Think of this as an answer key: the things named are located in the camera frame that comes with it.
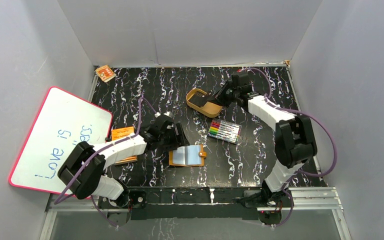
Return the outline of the yellow oval tray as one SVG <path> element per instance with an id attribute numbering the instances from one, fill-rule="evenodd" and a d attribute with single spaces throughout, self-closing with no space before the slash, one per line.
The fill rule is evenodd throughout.
<path id="1" fill-rule="evenodd" d="M 206 92 L 200 88 L 193 88 L 186 95 L 186 104 L 206 117 L 215 118 L 223 108 L 216 101 L 215 95 L 212 91 Z"/>

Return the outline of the orange leather card holder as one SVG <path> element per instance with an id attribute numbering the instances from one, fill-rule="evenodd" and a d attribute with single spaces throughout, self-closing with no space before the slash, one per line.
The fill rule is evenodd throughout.
<path id="1" fill-rule="evenodd" d="M 169 152 L 168 164 L 175 167 L 202 167 L 206 157 L 202 144 L 181 146 Z"/>

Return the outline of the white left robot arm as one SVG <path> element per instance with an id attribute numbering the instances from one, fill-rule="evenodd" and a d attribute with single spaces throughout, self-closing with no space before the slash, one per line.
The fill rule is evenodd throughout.
<path id="1" fill-rule="evenodd" d="M 124 208 L 129 203 L 130 191 L 122 181 L 105 176 L 105 169 L 119 160 L 148 151 L 173 151 L 188 145 L 182 124 L 175 122 L 168 112 L 156 114 L 154 122 L 117 140 L 95 145 L 81 141 L 57 173 L 65 188 L 56 202 L 64 201 L 65 193 L 71 191 L 79 200 L 97 196 L 109 199 L 117 208 Z"/>

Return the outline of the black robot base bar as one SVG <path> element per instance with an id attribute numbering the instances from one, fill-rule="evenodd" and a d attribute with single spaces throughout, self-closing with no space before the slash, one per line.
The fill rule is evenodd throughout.
<path id="1" fill-rule="evenodd" d="M 98 206 L 111 217 L 125 212 L 131 220 L 164 218 L 257 220 L 266 225 L 282 222 L 291 192 L 269 194 L 257 187 L 131 187 L 125 203 L 104 197 Z"/>

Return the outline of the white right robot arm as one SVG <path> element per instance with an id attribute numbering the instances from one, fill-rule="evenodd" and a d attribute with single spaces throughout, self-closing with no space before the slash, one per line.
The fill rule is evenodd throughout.
<path id="1" fill-rule="evenodd" d="M 286 193 L 291 177 L 318 152 L 311 119 L 281 110 L 269 99 L 254 90 L 250 68 L 234 72 L 215 93 L 198 97 L 197 106 L 205 116 L 218 115 L 217 107 L 236 103 L 244 111 L 258 117 L 274 131 L 276 162 L 261 186 L 262 202 L 275 207 Z"/>

